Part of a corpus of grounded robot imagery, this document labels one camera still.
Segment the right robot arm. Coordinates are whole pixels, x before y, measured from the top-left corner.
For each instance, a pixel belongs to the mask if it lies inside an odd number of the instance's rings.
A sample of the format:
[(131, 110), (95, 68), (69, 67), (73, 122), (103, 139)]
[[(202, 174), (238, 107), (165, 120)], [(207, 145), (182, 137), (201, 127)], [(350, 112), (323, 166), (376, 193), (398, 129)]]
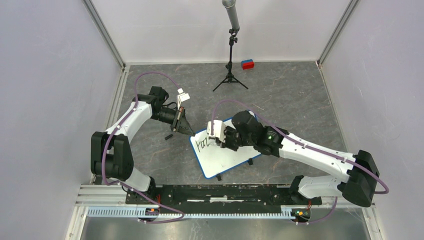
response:
[(372, 154), (365, 150), (343, 152), (309, 142), (285, 129), (263, 125), (247, 110), (235, 114), (231, 125), (222, 120), (208, 122), (206, 132), (221, 148), (237, 152), (252, 147), (262, 155), (294, 160), (326, 172), (325, 176), (294, 178), (288, 196), (295, 204), (342, 197), (368, 208), (378, 193), (380, 173)]

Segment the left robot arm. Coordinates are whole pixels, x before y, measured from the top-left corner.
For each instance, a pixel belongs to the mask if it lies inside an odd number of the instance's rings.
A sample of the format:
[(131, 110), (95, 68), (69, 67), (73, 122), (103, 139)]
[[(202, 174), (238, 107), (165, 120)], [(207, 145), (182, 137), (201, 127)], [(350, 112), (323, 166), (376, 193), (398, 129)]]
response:
[(96, 131), (91, 136), (91, 173), (110, 179), (111, 184), (123, 183), (131, 191), (138, 190), (140, 200), (153, 203), (157, 198), (155, 180), (135, 168), (130, 143), (149, 119), (168, 124), (172, 132), (195, 136), (181, 105), (190, 95), (182, 88), (177, 91), (174, 108), (165, 103), (169, 94), (162, 87), (153, 86), (149, 94), (136, 94), (116, 123), (105, 131)]

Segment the blue-framed whiteboard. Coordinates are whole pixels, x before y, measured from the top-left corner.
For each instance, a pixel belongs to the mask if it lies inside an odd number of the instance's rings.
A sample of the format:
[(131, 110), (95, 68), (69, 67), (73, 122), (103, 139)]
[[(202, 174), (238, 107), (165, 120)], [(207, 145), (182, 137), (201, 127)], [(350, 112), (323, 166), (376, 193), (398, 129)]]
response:
[(189, 142), (206, 179), (211, 179), (261, 155), (252, 146), (239, 147), (237, 151), (221, 148), (214, 140), (208, 138), (205, 129), (189, 137)]

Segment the silver microphone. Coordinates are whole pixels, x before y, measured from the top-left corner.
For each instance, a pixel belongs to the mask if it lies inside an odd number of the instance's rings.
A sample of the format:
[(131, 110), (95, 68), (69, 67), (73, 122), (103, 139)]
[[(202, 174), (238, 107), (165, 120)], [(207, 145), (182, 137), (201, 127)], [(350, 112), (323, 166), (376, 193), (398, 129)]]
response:
[(225, 78), (212, 90), (213, 92), (216, 91), (222, 84), (224, 83), (238, 83), (242, 85), (245, 89), (249, 89), (245, 84), (243, 84), (240, 80), (238, 80), (234, 74), (232, 73), (233, 69), (233, 46), (238, 42), (237, 34), (240, 30), (240, 23), (238, 20), (238, 14), (236, 9), (236, 0), (222, 0), (221, 3), (224, 6), (228, 19), (231, 25), (231, 28), (229, 29), (229, 61), (225, 65), (225, 68), (227, 69), (227, 74)]

